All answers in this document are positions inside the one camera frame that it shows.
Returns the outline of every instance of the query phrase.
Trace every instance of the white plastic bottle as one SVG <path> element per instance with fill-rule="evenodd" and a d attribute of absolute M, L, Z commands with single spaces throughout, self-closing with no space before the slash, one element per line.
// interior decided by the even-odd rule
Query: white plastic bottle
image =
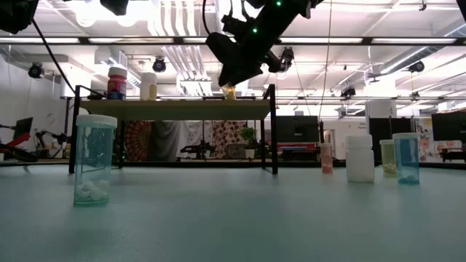
<path fill-rule="evenodd" d="M 374 182 L 372 135 L 347 136 L 347 179 L 348 182 Z"/>
<path fill-rule="evenodd" d="M 140 100 L 155 100 L 157 98 L 157 76 L 154 73 L 143 73 L 141 76 Z"/>

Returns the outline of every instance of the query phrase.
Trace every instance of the security camera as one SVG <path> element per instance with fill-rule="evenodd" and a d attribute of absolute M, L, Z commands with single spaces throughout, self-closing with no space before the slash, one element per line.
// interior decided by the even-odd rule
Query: security camera
<path fill-rule="evenodd" d="M 165 65 L 165 59 L 163 57 L 156 57 L 152 69 L 154 69 L 154 71 L 157 73 L 165 72 L 165 69 L 167 69 L 167 66 Z"/>
<path fill-rule="evenodd" d="M 44 77 L 44 72 L 42 63 L 33 63 L 31 68 L 29 68 L 28 75 L 33 79 L 41 79 Z"/>

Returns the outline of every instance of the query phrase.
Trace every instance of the shelf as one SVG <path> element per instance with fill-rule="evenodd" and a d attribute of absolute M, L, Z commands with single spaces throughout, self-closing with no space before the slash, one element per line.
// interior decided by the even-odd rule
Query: shelf
<path fill-rule="evenodd" d="M 268 100 L 90 100 L 80 107 L 119 120 L 262 120 Z"/>

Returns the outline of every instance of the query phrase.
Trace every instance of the yellow object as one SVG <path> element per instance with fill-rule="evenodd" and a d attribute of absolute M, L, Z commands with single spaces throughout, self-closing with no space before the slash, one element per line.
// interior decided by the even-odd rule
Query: yellow object
<path fill-rule="evenodd" d="M 157 85 L 151 84 L 149 87 L 149 100 L 157 99 Z"/>
<path fill-rule="evenodd" d="M 225 87 L 222 87 L 222 89 L 224 90 L 226 100 L 236 100 L 235 88 L 235 86 L 231 86 L 230 84 L 227 84 Z"/>

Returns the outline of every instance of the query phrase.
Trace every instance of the clear plastic jar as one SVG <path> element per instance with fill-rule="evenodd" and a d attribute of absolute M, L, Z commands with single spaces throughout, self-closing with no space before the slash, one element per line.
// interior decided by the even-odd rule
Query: clear plastic jar
<path fill-rule="evenodd" d="M 371 135 L 348 135 L 347 140 L 348 182 L 373 183 L 374 152 Z"/>
<path fill-rule="evenodd" d="M 398 182 L 419 184 L 419 152 L 417 133 L 394 134 Z"/>
<path fill-rule="evenodd" d="M 74 204 L 97 205 L 109 200 L 111 158 L 117 119 L 81 115 L 76 142 Z"/>
<path fill-rule="evenodd" d="M 333 152 L 332 144 L 320 144 L 320 163 L 323 174 L 333 174 Z"/>
<path fill-rule="evenodd" d="M 380 149 L 382 151 L 382 168 L 384 176 L 396 177 L 396 155 L 395 155 L 395 141 L 392 139 L 381 140 Z"/>

